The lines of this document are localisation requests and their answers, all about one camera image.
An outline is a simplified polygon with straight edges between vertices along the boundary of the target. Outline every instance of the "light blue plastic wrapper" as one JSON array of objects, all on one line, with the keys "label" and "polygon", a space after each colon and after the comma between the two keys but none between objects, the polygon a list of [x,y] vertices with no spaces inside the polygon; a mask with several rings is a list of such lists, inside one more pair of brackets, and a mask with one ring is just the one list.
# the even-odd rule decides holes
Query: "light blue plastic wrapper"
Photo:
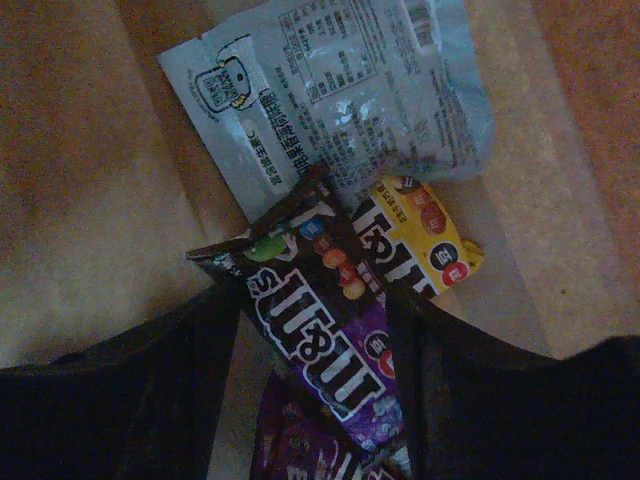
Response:
[{"label": "light blue plastic wrapper", "polygon": [[489,157],[462,0],[274,0],[158,58],[250,221],[315,162],[353,211],[382,173],[461,181]]}]

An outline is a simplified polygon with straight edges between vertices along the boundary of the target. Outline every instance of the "purple candy wrapper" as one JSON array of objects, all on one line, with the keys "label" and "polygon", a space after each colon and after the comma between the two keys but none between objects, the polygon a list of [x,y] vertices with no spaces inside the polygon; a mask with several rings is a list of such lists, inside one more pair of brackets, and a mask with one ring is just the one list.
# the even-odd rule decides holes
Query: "purple candy wrapper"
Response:
[{"label": "purple candy wrapper", "polygon": [[[361,319],[351,321],[342,332],[346,338],[345,343],[352,348],[336,349],[327,356],[326,363],[331,363],[335,370],[339,370],[357,354],[384,386],[383,393],[363,404],[343,422],[343,427],[351,438],[367,452],[373,452],[378,445],[397,437],[403,430],[384,308],[378,304],[373,305]],[[308,382],[304,368],[296,368],[296,374],[299,379]],[[316,390],[314,393],[318,399],[323,400],[323,392]]]},{"label": "purple candy wrapper", "polygon": [[359,455],[307,416],[287,385],[271,374],[260,403],[250,480],[402,480],[393,467],[363,473]]}]

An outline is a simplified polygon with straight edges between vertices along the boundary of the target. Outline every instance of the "plastic packaging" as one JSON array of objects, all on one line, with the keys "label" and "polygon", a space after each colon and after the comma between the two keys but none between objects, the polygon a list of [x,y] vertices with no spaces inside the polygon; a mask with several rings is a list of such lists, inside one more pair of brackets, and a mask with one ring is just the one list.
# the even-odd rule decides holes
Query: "plastic packaging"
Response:
[{"label": "plastic packaging", "polygon": [[375,457],[404,446],[385,281],[322,178],[312,169],[248,238],[187,258],[214,279],[244,284],[238,301],[249,318],[362,454]]},{"label": "plastic packaging", "polygon": [[464,180],[489,156],[463,0],[274,0],[159,61],[250,221],[316,162],[353,212],[384,172]]},{"label": "plastic packaging", "polygon": [[272,373],[262,394],[251,480],[402,480],[392,466],[363,473],[356,451],[314,421],[286,383]]},{"label": "plastic packaging", "polygon": [[474,273],[484,254],[461,240],[429,185],[385,176],[352,217],[363,247],[390,283],[404,281],[427,298]]}]

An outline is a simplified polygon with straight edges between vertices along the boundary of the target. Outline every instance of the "cartoon logo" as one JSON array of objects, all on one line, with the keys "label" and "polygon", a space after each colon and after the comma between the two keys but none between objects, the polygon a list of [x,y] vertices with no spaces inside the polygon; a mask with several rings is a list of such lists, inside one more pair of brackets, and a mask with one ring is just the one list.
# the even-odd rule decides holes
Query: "cartoon logo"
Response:
[{"label": "cartoon logo", "polygon": [[297,254],[296,237],[286,232],[264,235],[256,240],[251,248],[244,251],[245,257],[258,263],[268,262],[274,258],[290,262]]},{"label": "cartoon logo", "polygon": [[196,75],[195,89],[200,100],[213,113],[228,108],[246,110],[260,93],[268,89],[267,81],[253,53],[251,36],[245,35],[220,49],[218,65]]}]

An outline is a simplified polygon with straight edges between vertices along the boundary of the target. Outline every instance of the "yellow m&m's bag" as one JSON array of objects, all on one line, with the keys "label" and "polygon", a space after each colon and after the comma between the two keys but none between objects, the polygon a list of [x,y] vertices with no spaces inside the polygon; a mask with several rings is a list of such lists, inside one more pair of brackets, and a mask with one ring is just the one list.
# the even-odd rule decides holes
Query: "yellow m&m's bag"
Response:
[{"label": "yellow m&m's bag", "polygon": [[428,297],[474,273],[484,257],[460,238],[433,190],[412,177],[379,180],[352,223],[389,282],[402,280]]}]

